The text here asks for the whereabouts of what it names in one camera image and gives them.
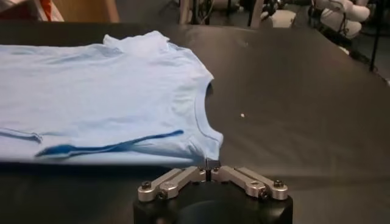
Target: t-shirt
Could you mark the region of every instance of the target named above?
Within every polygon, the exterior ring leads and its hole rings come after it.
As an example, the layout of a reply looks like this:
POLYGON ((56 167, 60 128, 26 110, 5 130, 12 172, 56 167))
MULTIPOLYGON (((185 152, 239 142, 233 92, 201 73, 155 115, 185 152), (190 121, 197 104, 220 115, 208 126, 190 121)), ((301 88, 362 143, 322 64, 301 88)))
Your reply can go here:
POLYGON ((79 47, 0 46, 0 61, 1 159, 218 159, 222 135, 204 107, 213 76, 159 32, 79 47))

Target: floor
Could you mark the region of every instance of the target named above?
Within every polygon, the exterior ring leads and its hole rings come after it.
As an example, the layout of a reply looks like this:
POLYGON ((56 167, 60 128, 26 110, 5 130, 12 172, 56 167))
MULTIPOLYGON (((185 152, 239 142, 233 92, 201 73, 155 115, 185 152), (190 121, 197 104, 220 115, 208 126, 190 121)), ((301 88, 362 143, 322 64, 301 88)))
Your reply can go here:
MULTIPOLYGON (((173 0, 116 0, 121 21, 148 24, 177 24, 179 11, 173 0)), ((306 26, 304 8, 292 8, 297 12, 296 26, 306 26)), ((213 12, 211 25, 246 27, 249 14, 247 12, 234 13, 228 19, 225 12, 213 12)), ((261 28, 272 27, 272 21, 266 21, 261 28)), ((371 58, 374 38, 360 35, 356 38, 357 49, 366 57, 371 58)), ((375 66, 378 73, 390 81, 390 38, 380 38, 375 66)))

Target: black pole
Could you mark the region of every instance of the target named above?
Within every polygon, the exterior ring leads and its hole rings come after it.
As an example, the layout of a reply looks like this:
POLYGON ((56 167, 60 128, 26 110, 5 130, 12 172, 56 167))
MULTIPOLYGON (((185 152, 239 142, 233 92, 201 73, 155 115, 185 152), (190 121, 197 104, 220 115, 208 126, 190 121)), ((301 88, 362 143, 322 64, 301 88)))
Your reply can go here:
POLYGON ((371 55, 371 62, 370 62, 370 71, 374 70, 374 64, 375 64, 375 57, 377 55, 377 49, 378 49, 378 42, 379 42, 379 36, 380 36, 380 31, 382 28, 382 20, 383 20, 383 11, 385 10, 385 0, 378 0, 377 1, 377 6, 375 8, 375 16, 377 19, 377 31, 375 34, 375 41, 374 41, 374 48, 372 50, 372 55, 371 55))
POLYGON ((197 0, 193 0, 193 17, 192 17, 192 24, 197 24, 197 0))
POLYGON ((250 24, 252 23, 252 16, 254 15, 254 8, 255 8, 256 0, 250 0, 250 11, 249 11, 249 19, 248 19, 248 26, 250 27, 250 24))
MULTIPOLYGON (((207 0, 206 1, 206 13, 208 13, 208 11, 210 11, 210 7, 211 7, 211 0, 207 0)), ((211 16, 211 12, 205 20, 206 25, 210 25, 210 16, 211 16)))
POLYGON ((227 0, 226 16, 230 16, 230 9, 232 7, 232 0, 227 0))

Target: black tabletop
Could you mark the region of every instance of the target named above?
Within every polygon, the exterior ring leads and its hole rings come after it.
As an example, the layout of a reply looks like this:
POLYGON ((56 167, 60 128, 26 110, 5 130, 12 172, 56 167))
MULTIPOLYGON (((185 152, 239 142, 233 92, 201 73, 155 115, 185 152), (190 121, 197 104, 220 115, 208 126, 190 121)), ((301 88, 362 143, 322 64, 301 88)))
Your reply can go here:
MULTIPOLYGON (((221 162, 283 180, 294 223, 390 222, 390 88, 314 30, 0 23, 0 44, 78 46, 159 30, 214 75, 221 162)), ((0 166, 1 223, 131 223, 153 167, 0 166)))

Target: cable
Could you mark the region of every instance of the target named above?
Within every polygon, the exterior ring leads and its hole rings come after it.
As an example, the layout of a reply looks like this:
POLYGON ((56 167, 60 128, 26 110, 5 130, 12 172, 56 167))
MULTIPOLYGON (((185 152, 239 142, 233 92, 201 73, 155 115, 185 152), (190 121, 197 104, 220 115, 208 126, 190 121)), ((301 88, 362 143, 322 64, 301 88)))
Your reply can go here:
POLYGON ((199 24, 203 24, 205 22, 205 20, 211 15, 211 11, 213 10, 213 6, 214 6, 214 1, 215 0, 211 1, 211 6, 210 6, 210 9, 208 10, 208 13, 203 17, 203 19, 200 21, 199 24))

